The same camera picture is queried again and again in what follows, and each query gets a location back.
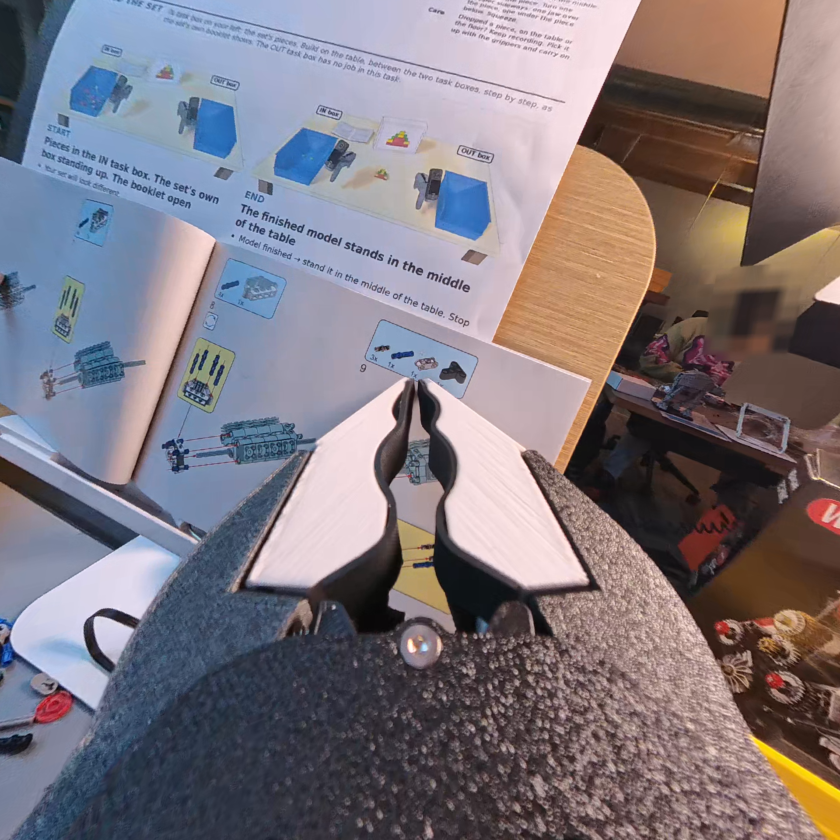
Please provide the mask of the white book stand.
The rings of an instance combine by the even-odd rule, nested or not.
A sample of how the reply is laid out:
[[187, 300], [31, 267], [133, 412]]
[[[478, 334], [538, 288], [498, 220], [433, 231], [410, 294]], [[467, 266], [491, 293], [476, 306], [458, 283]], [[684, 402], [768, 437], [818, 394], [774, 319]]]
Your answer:
[[[476, 339], [588, 380], [587, 393], [556, 457], [557, 466], [566, 466], [571, 459], [584, 420], [592, 411], [595, 393], [606, 378], [633, 311], [648, 286], [654, 261], [653, 221], [634, 182], [606, 157], [576, 150], [495, 338]], [[440, 318], [429, 321], [468, 336], [445, 326]], [[9, 420], [12, 423], [5, 433], [7, 443], [14, 443], [15, 432], [31, 432], [28, 425], [2, 404], [2, 421]], [[282, 466], [305, 462], [316, 445], [292, 455], [268, 477]], [[72, 498], [69, 512], [62, 512], [61, 498], [51, 485], [3, 456], [2, 486], [16, 491], [109, 550], [144, 537], [95, 510], [74, 504]], [[189, 552], [207, 530], [197, 531], [186, 522], [178, 529], [196, 539]], [[181, 557], [189, 554], [169, 552]], [[2, 625], [2, 646], [11, 651], [3, 653], [5, 659], [15, 658], [12, 634], [22, 619], [20, 615], [12, 620], [11, 626]], [[32, 686], [41, 696], [62, 688], [47, 673], [37, 674]]]

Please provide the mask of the white printed instruction sheet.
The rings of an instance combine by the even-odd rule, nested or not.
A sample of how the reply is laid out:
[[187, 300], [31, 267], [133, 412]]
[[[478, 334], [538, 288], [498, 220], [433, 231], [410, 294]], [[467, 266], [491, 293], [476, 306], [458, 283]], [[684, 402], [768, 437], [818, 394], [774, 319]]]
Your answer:
[[71, 2], [22, 162], [493, 337], [639, 2]]

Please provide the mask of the black monitor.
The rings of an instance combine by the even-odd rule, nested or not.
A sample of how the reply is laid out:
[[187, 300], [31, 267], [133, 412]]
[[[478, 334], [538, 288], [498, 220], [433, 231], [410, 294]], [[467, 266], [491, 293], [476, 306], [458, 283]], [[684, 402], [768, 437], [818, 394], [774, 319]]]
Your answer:
[[839, 2], [786, 4], [741, 265], [839, 222]]

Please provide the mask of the colourful printed box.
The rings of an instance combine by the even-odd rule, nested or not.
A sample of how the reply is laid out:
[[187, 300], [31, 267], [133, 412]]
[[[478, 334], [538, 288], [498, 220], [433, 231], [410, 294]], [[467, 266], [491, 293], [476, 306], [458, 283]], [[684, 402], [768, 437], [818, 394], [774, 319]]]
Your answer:
[[688, 608], [752, 733], [838, 786], [838, 494], [795, 494]]

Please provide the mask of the yellow plastic bin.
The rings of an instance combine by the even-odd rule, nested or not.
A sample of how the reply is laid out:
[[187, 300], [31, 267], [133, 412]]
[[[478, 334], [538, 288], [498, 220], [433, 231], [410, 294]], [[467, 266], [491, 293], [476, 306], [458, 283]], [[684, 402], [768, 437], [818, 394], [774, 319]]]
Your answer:
[[793, 797], [829, 839], [839, 838], [839, 790], [768, 744], [752, 738]]

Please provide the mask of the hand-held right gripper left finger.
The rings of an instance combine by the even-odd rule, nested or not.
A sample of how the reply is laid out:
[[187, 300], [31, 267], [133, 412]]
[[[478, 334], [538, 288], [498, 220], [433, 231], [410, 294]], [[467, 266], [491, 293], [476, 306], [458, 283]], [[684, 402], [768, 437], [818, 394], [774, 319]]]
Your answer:
[[414, 382], [402, 380], [320, 438], [251, 553], [246, 589], [387, 611], [402, 567], [390, 485], [414, 399]]

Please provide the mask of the instruction booklet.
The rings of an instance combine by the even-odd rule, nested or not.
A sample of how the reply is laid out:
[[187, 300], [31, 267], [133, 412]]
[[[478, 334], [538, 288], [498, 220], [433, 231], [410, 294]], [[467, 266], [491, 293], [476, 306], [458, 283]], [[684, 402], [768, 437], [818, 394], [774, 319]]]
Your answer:
[[2, 160], [2, 456], [185, 555], [403, 378], [554, 462], [589, 382]]

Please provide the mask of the cluttered background table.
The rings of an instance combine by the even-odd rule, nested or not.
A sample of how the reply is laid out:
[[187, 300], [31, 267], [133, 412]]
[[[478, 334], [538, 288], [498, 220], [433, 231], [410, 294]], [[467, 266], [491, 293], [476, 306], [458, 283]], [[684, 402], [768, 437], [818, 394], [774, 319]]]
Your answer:
[[805, 452], [789, 446], [785, 454], [746, 442], [735, 435], [738, 415], [700, 405], [689, 423], [662, 413], [652, 402], [653, 388], [616, 372], [608, 375], [604, 394], [615, 408], [629, 412], [626, 430], [664, 451], [684, 455], [709, 466], [724, 460], [746, 459], [784, 474]]

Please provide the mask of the grey desk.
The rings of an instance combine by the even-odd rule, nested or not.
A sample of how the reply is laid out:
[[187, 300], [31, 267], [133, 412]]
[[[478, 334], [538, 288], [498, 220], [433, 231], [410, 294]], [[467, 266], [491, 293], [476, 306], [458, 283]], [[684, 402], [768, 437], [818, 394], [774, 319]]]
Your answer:
[[78, 743], [110, 674], [90, 657], [87, 618], [113, 608], [140, 617], [181, 559], [144, 537], [109, 548], [2, 486], [1, 614], [15, 626], [14, 661], [1, 689], [1, 719], [29, 718], [44, 698], [32, 686], [47, 673], [73, 695], [58, 721], [20, 728], [34, 735], [20, 754], [2, 755], [1, 835], [9, 838], [39, 802]]

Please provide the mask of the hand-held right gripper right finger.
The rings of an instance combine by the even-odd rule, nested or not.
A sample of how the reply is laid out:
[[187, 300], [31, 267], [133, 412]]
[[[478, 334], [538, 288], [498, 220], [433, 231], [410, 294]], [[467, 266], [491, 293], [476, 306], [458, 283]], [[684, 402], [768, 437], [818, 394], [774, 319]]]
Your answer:
[[435, 383], [418, 385], [437, 504], [435, 573], [452, 613], [588, 589], [592, 578], [524, 448]]

